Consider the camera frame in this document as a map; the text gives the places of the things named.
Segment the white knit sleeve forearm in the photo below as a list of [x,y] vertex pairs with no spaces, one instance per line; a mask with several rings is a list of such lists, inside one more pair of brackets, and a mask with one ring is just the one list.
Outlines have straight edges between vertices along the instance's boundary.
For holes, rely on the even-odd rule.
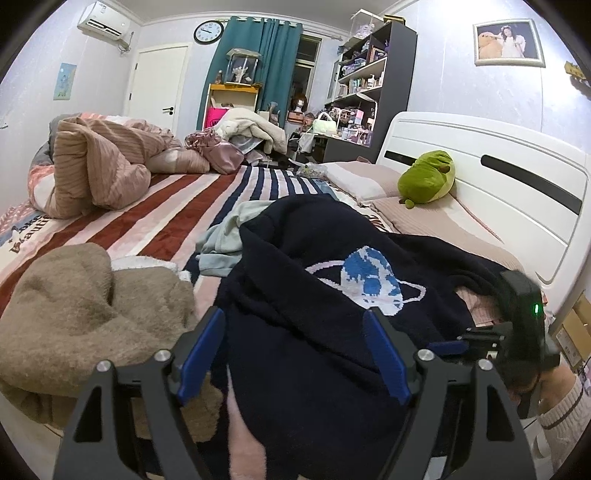
[[549,446],[553,471],[557,472],[590,422],[590,396],[578,376],[570,393],[547,413],[539,414],[538,420]]

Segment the person's right hand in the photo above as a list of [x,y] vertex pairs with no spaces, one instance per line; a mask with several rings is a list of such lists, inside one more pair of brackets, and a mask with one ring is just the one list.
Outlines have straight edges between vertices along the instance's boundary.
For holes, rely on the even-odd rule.
[[576,381],[577,376],[570,367],[561,363],[551,371],[542,372],[529,385],[509,390],[508,393],[511,400],[519,405],[527,393],[539,389],[537,413],[545,414],[570,393]]

